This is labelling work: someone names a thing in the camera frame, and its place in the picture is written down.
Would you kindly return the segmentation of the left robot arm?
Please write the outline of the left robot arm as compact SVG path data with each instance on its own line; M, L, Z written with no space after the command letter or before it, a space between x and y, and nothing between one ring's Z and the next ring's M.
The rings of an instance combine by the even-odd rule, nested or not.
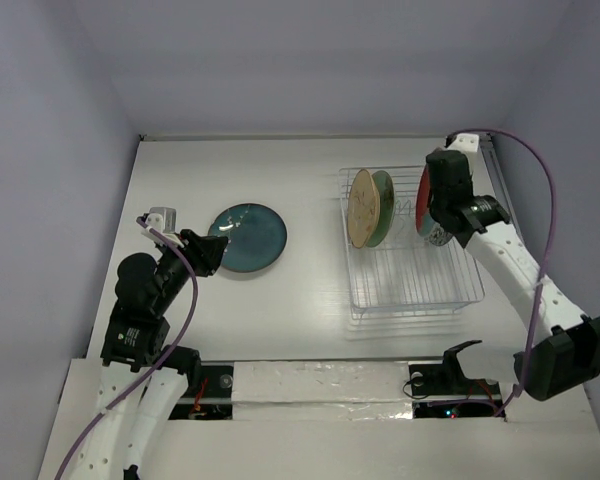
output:
M144 224L160 258L136 253L117 269L101 350L94 417L69 447L58 479L139 479L183 395L204 389L200 354L166 340L165 313L187 283L216 273L228 240Z

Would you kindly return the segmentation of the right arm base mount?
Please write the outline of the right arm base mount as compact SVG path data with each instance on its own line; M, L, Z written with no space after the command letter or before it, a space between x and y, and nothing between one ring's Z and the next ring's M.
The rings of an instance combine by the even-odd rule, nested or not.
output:
M498 383L470 379L461 369L458 354L479 344L471 340L447 349L438 360L408 363L403 394L412 401L415 419L503 418Z

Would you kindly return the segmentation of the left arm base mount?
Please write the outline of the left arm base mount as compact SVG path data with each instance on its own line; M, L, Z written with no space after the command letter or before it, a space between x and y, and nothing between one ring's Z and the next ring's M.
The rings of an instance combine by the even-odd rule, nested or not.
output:
M176 403L170 420L231 420L234 364L204 362L199 385Z

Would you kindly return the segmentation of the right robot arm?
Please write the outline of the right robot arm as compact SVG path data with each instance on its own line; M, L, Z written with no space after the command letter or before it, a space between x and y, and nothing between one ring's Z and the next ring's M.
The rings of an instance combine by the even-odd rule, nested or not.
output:
M492 277L525 325L521 350L471 340L440 368L442 384L462 392L476 378L513 385L548 400L600 375L600 316L569 300L526 249L508 212L492 196L478 196L467 152L441 149L426 158L418 192L424 225L439 227Z

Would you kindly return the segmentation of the dark teal plate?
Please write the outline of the dark teal plate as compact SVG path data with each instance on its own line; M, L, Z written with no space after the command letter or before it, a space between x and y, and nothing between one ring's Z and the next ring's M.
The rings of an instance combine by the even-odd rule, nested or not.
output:
M208 234L228 239L221 266L235 273L254 273L271 266L288 239L282 217L257 203L225 209L211 223Z

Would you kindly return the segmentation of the red plate with teal flower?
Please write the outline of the red plate with teal flower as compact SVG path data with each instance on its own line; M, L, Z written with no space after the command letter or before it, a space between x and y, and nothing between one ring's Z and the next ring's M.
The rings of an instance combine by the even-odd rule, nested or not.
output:
M428 238L436 228L436 221L429 211L431 193L428 168L425 167L420 178L415 206L415 226L422 238Z

